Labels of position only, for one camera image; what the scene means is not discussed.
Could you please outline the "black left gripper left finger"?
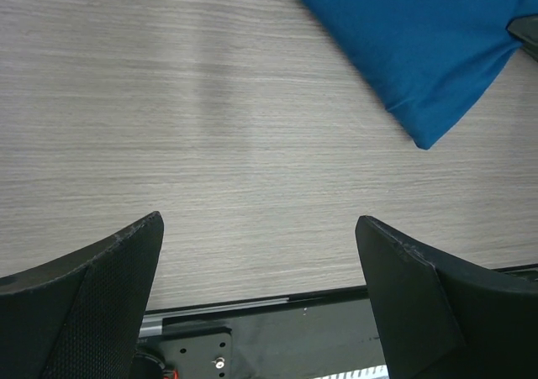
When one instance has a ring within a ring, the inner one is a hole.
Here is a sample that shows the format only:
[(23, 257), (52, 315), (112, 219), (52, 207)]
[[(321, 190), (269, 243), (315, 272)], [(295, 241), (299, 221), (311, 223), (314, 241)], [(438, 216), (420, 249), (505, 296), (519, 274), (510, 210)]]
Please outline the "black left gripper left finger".
[(164, 236), (150, 213), (1, 279), (3, 378), (126, 378)]

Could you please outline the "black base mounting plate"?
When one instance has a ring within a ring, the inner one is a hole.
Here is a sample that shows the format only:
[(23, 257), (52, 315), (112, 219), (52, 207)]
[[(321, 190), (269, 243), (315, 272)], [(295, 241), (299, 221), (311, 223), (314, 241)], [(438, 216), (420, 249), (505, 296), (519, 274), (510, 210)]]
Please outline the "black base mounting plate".
[(146, 315), (133, 378), (315, 378), (386, 365), (362, 287)]

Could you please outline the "blue mickey print t-shirt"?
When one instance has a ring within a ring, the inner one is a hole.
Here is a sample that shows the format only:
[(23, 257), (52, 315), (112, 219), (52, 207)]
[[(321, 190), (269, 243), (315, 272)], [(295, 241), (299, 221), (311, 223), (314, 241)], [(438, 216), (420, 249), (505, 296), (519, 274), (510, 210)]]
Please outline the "blue mickey print t-shirt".
[(301, 0), (414, 143), (431, 148), (521, 43), (537, 0)]

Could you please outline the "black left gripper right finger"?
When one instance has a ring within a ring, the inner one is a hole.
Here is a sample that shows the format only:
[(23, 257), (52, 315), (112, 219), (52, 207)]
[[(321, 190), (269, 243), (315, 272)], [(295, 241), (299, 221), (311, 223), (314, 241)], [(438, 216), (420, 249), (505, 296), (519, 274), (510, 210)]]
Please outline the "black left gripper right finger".
[(535, 378), (537, 266), (490, 270), (372, 216), (356, 243), (391, 378)]

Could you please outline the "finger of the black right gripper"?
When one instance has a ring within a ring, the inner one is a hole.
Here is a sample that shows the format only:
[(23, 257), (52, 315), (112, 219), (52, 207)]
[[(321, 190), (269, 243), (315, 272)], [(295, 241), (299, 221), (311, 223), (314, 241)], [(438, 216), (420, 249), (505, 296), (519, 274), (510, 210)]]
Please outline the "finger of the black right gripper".
[(538, 15), (514, 18), (507, 30), (521, 42), (522, 50), (533, 60), (538, 61)]

